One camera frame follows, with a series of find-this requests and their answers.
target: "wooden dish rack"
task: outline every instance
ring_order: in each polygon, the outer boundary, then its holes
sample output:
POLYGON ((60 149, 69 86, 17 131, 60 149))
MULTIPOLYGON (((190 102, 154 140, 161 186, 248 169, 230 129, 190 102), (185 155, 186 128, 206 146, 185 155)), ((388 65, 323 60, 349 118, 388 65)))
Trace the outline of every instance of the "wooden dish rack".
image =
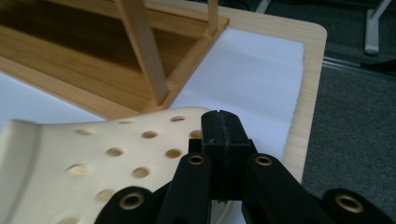
POLYGON ((108 119, 168 107, 229 19, 143 0, 0 12, 0 70, 108 119))

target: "bamboo shelf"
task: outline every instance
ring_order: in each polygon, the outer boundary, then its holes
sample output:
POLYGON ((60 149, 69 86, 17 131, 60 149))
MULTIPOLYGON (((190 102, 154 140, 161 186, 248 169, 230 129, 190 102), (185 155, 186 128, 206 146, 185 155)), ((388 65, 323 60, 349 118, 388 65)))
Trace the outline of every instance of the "bamboo shelf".
POLYGON ((209 3, 207 14, 135 0, 2 9, 0 70, 108 119, 161 110, 228 25, 209 3))

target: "wooden table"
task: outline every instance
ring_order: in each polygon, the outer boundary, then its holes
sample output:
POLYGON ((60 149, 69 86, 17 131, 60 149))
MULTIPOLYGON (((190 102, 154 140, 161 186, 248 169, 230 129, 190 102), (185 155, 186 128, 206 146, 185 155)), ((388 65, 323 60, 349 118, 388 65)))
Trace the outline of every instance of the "wooden table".
MULTIPOLYGON (((204 4, 180 0, 154 0, 169 6, 206 10, 204 4)), ((232 8, 219 8, 219 14, 230 18, 230 27, 252 33, 275 36, 304 43, 304 74, 297 107, 290 127, 282 163, 302 181, 312 119, 318 93, 327 32, 311 22, 295 21, 232 8)))

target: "brass ring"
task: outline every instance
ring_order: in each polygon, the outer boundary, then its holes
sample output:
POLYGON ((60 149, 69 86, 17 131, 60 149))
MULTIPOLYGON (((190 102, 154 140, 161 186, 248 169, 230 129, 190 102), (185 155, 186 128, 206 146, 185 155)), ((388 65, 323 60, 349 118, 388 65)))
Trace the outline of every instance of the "brass ring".
POLYGON ((189 157, 189 163, 191 165, 201 165, 202 163, 204 163, 204 158, 200 157, 200 156, 191 156, 189 157))
POLYGON ((136 191, 130 194, 123 196, 120 200, 120 207, 124 210, 132 210, 136 209, 140 205, 142 205, 143 201, 145 201, 145 197, 142 193, 136 191), (133 202, 127 202, 128 199, 134 198, 133 202))
POLYGON ((358 200, 346 194, 337 195, 335 202, 348 212, 361 213, 364 210, 363 205, 358 200))
POLYGON ((272 165, 272 160, 266 156, 258 156, 254 161, 263 166, 272 165))

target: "wooden dowel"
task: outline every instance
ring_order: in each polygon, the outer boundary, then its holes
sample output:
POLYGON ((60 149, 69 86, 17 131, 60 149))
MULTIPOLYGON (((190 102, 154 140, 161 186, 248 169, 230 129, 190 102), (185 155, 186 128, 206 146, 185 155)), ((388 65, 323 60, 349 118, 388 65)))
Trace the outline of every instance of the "wooden dowel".
POLYGON ((218 4, 219 4, 219 0, 207 1, 209 35, 214 35, 215 32, 218 30, 218 4))
POLYGON ((160 105, 168 94, 168 89, 143 0, 117 0, 117 7, 150 91, 160 105))

